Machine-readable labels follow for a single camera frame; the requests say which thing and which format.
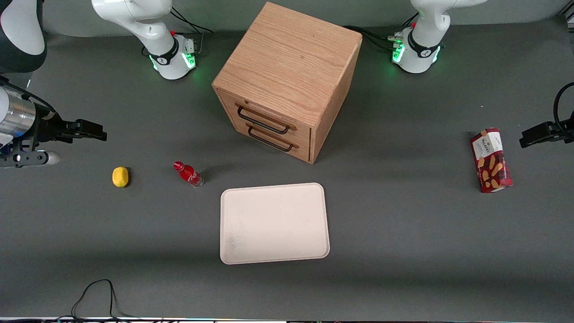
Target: red box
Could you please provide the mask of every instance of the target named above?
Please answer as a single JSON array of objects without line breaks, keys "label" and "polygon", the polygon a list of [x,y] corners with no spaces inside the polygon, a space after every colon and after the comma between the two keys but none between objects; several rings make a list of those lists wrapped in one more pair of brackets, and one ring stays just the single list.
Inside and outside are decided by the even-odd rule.
[{"label": "red box", "polygon": [[481,131],[471,139],[470,146],[481,192],[494,193],[512,186],[498,128]]}]

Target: green led light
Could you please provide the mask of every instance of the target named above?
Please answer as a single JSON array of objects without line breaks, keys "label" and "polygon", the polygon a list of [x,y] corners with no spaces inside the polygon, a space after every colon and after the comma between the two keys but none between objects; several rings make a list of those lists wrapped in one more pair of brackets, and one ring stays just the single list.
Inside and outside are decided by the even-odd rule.
[{"label": "green led light", "polygon": [[152,64],[153,64],[153,69],[157,71],[156,62],[154,62],[154,61],[153,61],[153,58],[152,58],[152,56],[151,56],[151,55],[149,55],[149,60],[151,60],[151,61],[152,61]]},{"label": "green led light", "polygon": [[401,46],[397,49],[395,49],[395,52],[393,53],[393,60],[395,63],[398,63],[401,61],[402,58],[402,54],[405,52],[405,46],[403,44],[401,44]]},{"label": "green led light", "polygon": [[190,69],[195,67],[195,55],[194,54],[181,53],[181,57],[183,57],[183,59],[185,60],[187,67],[189,67]]},{"label": "green led light", "polygon": [[432,62],[433,62],[433,63],[436,62],[436,59],[437,59],[438,56],[439,56],[439,52],[440,52],[440,46],[436,49],[435,58],[432,59]]}]

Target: gray table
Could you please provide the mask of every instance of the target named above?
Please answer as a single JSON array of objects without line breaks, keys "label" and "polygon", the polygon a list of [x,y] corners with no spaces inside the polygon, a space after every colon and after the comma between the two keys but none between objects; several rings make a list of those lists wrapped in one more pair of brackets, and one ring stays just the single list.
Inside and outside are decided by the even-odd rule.
[{"label": "gray table", "polygon": [[[211,81],[241,36],[207,35],[177,81],[135,37],[49,42],[30,89],[68,120],[103,124],[108,142],[45,144],[60,164],[1,170],[3,316],[67,314],[109,278],[122,309],[147,317],[574,320],[574,146],[518,143],[573,79],[563,18],[454,26],[422,75],[365,42],[315,165],[233,130]],[[467,136],[492,126],[515,186],[485,195]],[[190,188],[175,160],[206,184]],[[112,185],[116,166],[132,168],[129,188]],[[220,261],[225,189],[304,182],[325,188],[325,259]],[[78,313],[105,316],[107,301],[95,286]]]}]

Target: drawer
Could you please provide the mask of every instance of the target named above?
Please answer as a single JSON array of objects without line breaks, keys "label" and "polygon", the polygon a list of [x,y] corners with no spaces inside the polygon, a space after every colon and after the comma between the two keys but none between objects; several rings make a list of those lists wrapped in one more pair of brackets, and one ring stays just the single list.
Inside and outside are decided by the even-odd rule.
[{"label": "drawer", "polygon": [[231,118],[234,126],[248,122],[276,138],[284,139],[298,145],[309,145],[311,129],[298,122],[283,120],[280,116],[273,116],[267,111],[263,112],[255,103],[243,100],[223,91],[218,91],[220,100]]},{"label": "drawer", "polygon": [[299,158],[305,162],[309,162],[309,142],[304,142],[301,144],[293,143],[285,138],[278,136],[275,133],[253,125],[250,122],[243,122],[237,125],[235,129],[238,132],[249,136],[261,143],[264,143],[279,151],[283,151],[284,153]]}]

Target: bottle cap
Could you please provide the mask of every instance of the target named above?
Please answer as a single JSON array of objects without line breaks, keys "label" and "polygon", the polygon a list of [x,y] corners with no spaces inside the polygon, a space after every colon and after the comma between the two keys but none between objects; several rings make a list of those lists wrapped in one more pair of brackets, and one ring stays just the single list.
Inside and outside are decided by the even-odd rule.
[{"label": "bottle cap", "polygon": [[178,171],[178,172],[179,172],[179,171],[182,171],[183,168],[184,168],[184,166],[185,166],[185,165],[183,165],[183,163],[180,162],[180,161],[176,161],[175,163],[173,163],[173,168],[174,168],[176,171]]}]

